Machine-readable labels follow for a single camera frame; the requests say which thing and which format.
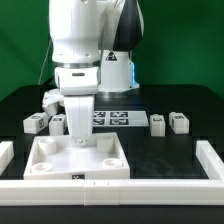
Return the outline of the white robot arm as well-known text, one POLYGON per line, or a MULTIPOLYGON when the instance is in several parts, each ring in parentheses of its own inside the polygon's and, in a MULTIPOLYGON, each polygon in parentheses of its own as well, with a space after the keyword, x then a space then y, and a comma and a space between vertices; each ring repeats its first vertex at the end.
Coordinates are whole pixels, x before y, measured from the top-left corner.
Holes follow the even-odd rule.
POLYGON ((138 0, 49 0, 49 26, 56 88, 43 109, 53 116, 63 105, 70 136, 86 140, 95 96, 139 87, 129 53, 143 38, 141 9, 138 0))

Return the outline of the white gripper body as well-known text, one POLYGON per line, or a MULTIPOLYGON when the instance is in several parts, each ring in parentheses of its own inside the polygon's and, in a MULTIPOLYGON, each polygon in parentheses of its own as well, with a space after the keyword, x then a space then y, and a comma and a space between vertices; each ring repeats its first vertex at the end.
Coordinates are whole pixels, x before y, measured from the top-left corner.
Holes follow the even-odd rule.
POLYGON ((55 69, 59 92, 64 98, 68 131, 74 139, 88 139, 92 134, 98 74, 98 67, 55 69))

